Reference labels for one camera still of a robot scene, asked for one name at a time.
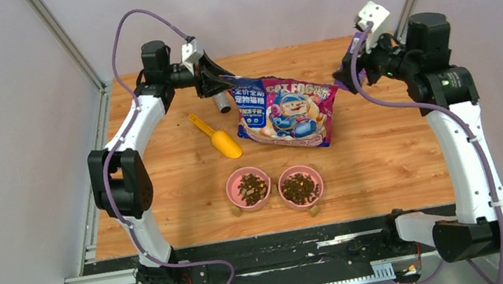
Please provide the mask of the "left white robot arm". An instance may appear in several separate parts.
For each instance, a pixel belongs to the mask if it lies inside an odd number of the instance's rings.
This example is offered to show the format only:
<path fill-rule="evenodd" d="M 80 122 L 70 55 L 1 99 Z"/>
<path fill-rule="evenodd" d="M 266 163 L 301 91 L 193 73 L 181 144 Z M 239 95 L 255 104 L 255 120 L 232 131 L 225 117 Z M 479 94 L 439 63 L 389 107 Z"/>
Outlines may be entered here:
<path fill-rule="evenodd" d="M 88 155 L 95 204 L 116 219 L 138 252 L 136 284 L 182 284 L 184 266 L 154 220 L 154 189 L 142 161 L 154 129 L 168 112 L 178 89 L 194 88 L 201 99 L 232 88 L 233 74 L 205 54 L 195 37 L 182 46 L 182 60 L 171 62 L 171 49 L 154 40 L 141 48 L 130 110 L 103 149 Z"/>

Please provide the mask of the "yellow plastic scoop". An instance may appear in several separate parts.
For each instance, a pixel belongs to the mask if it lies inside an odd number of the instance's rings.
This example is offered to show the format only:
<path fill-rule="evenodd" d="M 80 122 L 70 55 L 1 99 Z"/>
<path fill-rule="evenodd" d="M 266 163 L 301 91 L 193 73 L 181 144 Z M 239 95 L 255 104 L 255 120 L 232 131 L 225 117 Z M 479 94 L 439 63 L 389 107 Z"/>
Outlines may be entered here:
<path fill-rule="evenodd" d="M 209 137 L 213 148 L 222 155 L 229 159 L 238 159 L 242 156 L 242 147 L 227 132 L 213 129 L 195 114 L 191 114 L 188 119 L 197 129 Z"/>

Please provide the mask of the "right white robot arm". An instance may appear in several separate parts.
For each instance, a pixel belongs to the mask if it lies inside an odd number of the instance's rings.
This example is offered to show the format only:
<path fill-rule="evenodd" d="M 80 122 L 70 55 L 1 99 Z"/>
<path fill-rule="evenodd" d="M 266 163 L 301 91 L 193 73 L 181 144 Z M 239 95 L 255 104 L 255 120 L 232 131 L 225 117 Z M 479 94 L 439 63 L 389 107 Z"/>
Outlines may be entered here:
<path fill-rule="evenodd" d="M 348 91 L 362 94 L 362 81 L 386 77 L 408 87 L 406 107 L 417 109 L 435 133 L 455 194 L 453 216 L 395 209 L 386 217 L 384 244 L 393 254 L 417 243 L 431 246 L 446 262 L 503 254 L 503 187 L 486 145 L 479 94 L 471 73 L 451 64 L 451 26 L 440 13 L 408 20 L 406 41 L 376 35 L 360 24 L 334 72 Z"/>

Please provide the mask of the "pink blue pet food bag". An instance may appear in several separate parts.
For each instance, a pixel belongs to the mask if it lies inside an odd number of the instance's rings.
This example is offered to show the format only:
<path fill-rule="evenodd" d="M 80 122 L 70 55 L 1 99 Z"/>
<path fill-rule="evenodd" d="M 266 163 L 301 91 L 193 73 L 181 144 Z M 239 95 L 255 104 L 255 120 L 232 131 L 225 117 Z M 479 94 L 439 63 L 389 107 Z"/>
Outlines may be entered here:
<path fill-rule="evenodd" d="M 238 137 L 260 144 L 329 147 L 339 87 L 292 78 L 226 75 L 238 110 Z"/>

